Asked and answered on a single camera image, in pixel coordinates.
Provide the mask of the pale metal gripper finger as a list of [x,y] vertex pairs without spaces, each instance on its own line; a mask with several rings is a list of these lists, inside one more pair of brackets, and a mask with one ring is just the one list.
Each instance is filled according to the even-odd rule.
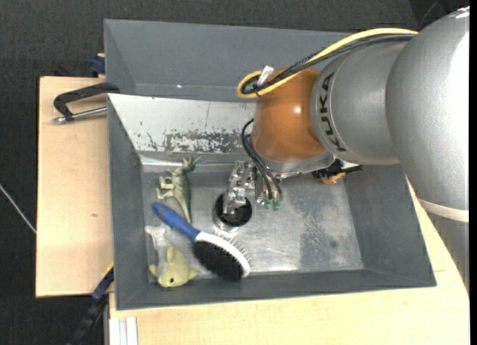
[[226,191],[224,192],[224,202],[222,212],[224,214],[234,214],[243,206],[243,162],[236,161],[228,179]]
[[243,164],[242,175],[242,187],[243,187],[243,206],[238,208],[234,215],[244,215],[248,209],[251,208],[248,195],[254,190],[255,172],[251,164]]

